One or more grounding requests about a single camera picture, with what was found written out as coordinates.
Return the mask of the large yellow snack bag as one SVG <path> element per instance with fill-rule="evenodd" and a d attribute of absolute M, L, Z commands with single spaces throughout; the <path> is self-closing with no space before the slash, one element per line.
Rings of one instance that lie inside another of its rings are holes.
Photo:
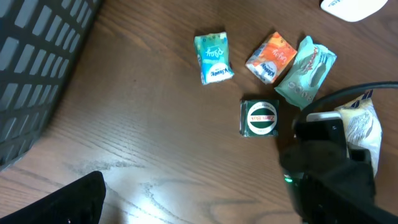
<path fill-rule="evenodd" d="M 342 117 L 347 143 L 370 151 L 373 173 L 376 175 L 381 151 L 382 127 L 374 109 L 372 95 L 373 90 L 369 90 L 334 110 Z"/>

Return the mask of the orange tissue packet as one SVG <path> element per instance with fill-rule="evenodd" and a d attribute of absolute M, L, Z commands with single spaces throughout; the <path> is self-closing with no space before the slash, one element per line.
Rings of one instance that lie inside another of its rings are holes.
<path fill-rule="evenodd" d="M 245 66 L 265 84 L 274 83 L 297 51 L 278 33 L 271 34 Z"/>

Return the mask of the green Kleenex tissue packet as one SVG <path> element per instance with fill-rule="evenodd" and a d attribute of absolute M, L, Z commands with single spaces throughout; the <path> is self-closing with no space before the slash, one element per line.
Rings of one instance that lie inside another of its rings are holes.
<path fill-rule="evenodd" d="M 234 76 L 226 32 L 195 36 L 194 48 L 203 85 L 222 82 Z"/>

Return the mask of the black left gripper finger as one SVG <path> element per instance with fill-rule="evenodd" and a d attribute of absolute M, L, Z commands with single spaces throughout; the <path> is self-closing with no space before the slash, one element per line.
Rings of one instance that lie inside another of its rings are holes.
<path fill-rule="evenodd" d="M 2 217 L 1 224 L 98 224 L 105 196 L 103 174 L 93 171 L 56 192 Z"/>

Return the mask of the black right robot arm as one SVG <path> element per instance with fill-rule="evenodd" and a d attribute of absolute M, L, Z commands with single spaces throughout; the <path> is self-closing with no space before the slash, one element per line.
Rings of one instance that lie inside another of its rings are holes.
<path fill-rule="evenodd" d="M 342 120 L 302 122 L 294 131 L 297 143 L 279 161 L 303 223 L 397 223 L 375 204 L 371 153 L 346 142 Z"/>

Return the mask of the light teal snack packet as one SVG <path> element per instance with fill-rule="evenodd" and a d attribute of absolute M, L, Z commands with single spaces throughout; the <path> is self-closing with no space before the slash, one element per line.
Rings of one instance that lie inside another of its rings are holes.
<path fill-rule="evenodd" d="M 313 101 L 336 59 L 335 53 L 306 36 L 299 44 L 294 64 L 275 91 L 291 105 L 304 109 Z"/>

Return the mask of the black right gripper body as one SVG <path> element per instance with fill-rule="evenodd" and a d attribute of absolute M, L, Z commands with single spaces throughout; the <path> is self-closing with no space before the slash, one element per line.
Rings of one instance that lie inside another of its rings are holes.
<path fill-rule="evenodd" d="M 350 164 L 372 167 L 370 151 L 350 146 L 340 119 L 297 123 L 292 147 L 293 168 L 337 168 Z"/>

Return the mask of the dark green Zam-Buk box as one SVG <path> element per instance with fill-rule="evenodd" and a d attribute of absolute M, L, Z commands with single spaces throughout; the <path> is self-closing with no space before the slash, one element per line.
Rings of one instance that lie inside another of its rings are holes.
<path fill-rule="evenodd" d="M 241 100 L 239 133 L 245 138 L 278 136 L 279 100 Z"/>

